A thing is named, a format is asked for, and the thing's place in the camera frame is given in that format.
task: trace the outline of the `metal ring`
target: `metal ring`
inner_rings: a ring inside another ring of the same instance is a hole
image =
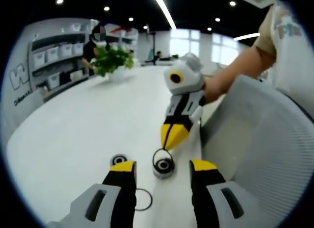
[[[155,162],[155,156],[159,151],[165,151],[169,157],[163,157]],[[153,173],[159,179],[167,179],[173,175],[175,163],[172,155],[165,149],[157,150],[153,155]]]
[[[116,154],[110,160],[110,167],[113,167],[118,163],[123,163],[126,161],[128,161],[128,158],[124,154]]]

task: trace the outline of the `window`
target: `window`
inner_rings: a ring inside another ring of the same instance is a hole
[[[191,30],[191,39],[200,40],[201,32],[198,30]]]
[[[239,55],[239,43],[219,34],[212,35],[211,60],[214,63],[230,65]]]
[[[189,41],[187,39],[173,38],[170,40],[170,55],[183,56],[189,52]]]
[[[170,55],[183,56],[188,52],[199,56],[201,33],[197,30],[175,29],[171,31]]]
[[[189,38],[189,30],[188,29],[175,29],[171,30],[172,38]]]
[[[238,49],[239,43],[237,41],[233,40],[232,38],[223,36],[222,37],[222,45]]]
[[[199,57],[200,55],[200,42],[190,42],[190,52]]]

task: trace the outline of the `printed logo on shirt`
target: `printed logo on shirt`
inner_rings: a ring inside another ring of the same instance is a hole
[[[283,18],[290,18],[290,23],[284,23]],[[302,36],[302,29],[292,13],[283,6],[276,10],[274,29],[278,32],[279,38]]]

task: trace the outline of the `black rectangle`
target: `black rectangle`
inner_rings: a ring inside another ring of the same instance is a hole
[[[225,196],[234,218],[238,219],[242,217],[244,214],[243,208],[239,201],[237,200],[237,198],[235,197],[234,193],[231,191],[231,189],[224,188],[221,189],[221,192]]]
[[[100,208],[100,205],[103,202],[103,199],[105,197],[105,191],[99,190],[97,191],[95,197],[93,198],[92,202],[90,203],[85,217],[91,221],[94,222],[97,217],[98,210]]]

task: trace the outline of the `letter w on wall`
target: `letter w on wall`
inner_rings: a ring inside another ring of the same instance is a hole
[[[19,64],[15,69],[11,70],[9,77],[13,90],[19,89],[21,84],[25,84],[29,81],[27,70],[23,64]]]

